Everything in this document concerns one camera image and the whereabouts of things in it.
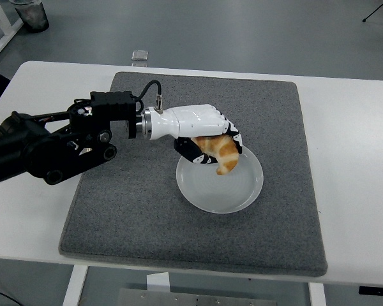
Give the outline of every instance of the screw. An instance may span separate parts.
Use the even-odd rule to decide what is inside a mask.
[[[107,143],[110,140],[110,135],[108,132],[102,132],[99,134],[100,142]]]

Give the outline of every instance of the bread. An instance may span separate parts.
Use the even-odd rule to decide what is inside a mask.
[[[228,174],[238,163],[238,150],[231,136],[201,136],[191,139],[203,153],[213,156],[218,161],[216,173]]]

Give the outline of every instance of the white plate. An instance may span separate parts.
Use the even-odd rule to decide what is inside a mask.
[[[191,204],[206,212],[229,214],[246,208],[260,194],[264,183],[262,167],[246,147],[230,173],[218,175],[216,169],[217,164],[193,164],[180,158],[177,185]]]

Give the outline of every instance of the trash can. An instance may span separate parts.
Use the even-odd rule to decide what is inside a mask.
[[[41,0],[9,0],[24,23],[27,31],[38,33],[49,28]]]

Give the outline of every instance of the gray felt mat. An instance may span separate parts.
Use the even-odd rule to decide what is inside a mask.
[[[162,85],[164,107],[209,103],[240,130],[264,170],[260,196],[233,214],[190,204],[176,183],[173,138],[124,140],[115,159],[83,174],[59,244],[74,258],[139,266],[320,276],[327,270],[296,85],[118,73],[111,91]],[[154,105],[156,88],[143,99]]]

